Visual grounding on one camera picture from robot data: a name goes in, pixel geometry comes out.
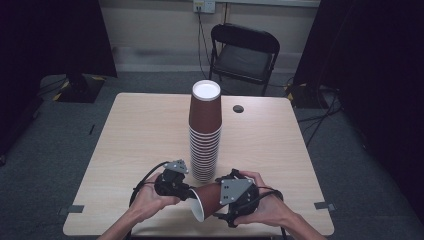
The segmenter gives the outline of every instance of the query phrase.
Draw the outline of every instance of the black curtain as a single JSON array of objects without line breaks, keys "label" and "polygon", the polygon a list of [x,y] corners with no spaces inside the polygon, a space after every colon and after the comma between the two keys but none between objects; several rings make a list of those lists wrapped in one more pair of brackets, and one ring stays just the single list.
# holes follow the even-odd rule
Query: black curtain
[{"label": "black curtain", "polygon": [[340,89],[367,150],[424,223],[423,10],[412,0],[321,0],[294,83]]},{"label": "black curtain", "polygon": [[47,75],[116,77],[97,0],[0,2],[0,150]]}]

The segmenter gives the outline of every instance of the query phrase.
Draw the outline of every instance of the wall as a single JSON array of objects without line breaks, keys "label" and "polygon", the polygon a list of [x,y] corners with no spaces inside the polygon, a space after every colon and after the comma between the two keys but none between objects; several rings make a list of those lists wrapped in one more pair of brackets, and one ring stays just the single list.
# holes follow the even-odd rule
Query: wall
[{"label": "wall", "polygon": [[[100,4],[111,45],[118,47],[114,50],[118,71],[134,69],[124,64],[128,61],[139,67],[198,68],[199,19],[192,12],[191,1],[101,0]],[[276,71],[294,72],[316,10],[314,7],[216,3],[216,13],[202,14],[201,22],[208,50],[212,27],[224,21],[270,32],[281,45]],[[206,66],[201,37],[200,42],[201,61]],[[158,69],[151,66],[142,70]]]}]

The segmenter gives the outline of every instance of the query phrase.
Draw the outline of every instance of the brown paper cup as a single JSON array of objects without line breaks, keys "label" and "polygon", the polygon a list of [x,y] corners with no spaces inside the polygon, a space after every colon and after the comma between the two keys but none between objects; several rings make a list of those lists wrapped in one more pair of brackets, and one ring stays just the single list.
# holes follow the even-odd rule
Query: brown paper cup
[{"label": "brown paper cup", "polygon": [[197,197],[197,199],[190,199],[190,206],[199,222],[203,222],[206,218],[224,207],[219,203],[221,197],[220,184],[210,183],[190,190]]},{"label": "brown paper cup", "polygon": [[221,88],[217,83],[202,80],[193,85],[189,125],[201,134],[214,133],[221,127]]}]

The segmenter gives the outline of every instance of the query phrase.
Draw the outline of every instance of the stack of paper cups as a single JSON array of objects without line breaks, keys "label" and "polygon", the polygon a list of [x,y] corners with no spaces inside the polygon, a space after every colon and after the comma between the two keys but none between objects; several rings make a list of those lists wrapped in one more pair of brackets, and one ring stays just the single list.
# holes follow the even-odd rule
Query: stack of paper cups
[{"label": "stack of paper cups", "polygon": [[201,182],[215,175],[222,128],[221,88],[213,81],[194,84],[190,103],[191,173]]}]

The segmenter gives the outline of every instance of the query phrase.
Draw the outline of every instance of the finger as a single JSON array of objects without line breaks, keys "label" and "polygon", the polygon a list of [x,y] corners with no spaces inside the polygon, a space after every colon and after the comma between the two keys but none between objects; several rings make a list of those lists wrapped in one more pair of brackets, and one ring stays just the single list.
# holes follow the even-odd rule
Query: finger
[{"label": "finger", "polygon": [[236,218],[234,220],[234,225],[249,224],[249,223],[253,223],[253,222],[255,222],[255,216],[252,213],[250,215],[244,215],[244,216],[240,216],[240,217]]},{"label": "finger", "polygon": [[149,179],[146,180],[146,182],[148,182],[148,183],[155,182],[156,178],[158,178],[159,175],[160,175],[159,172],[153,174]]},{"label": "finger", "polygon": [[253,178],[253,180],[255,180],[255,183],[258,187],[265,187],[266,186],[264,180],[262,180],[261,175],[257,172],[239,171],[239,173],[241,175]]}]

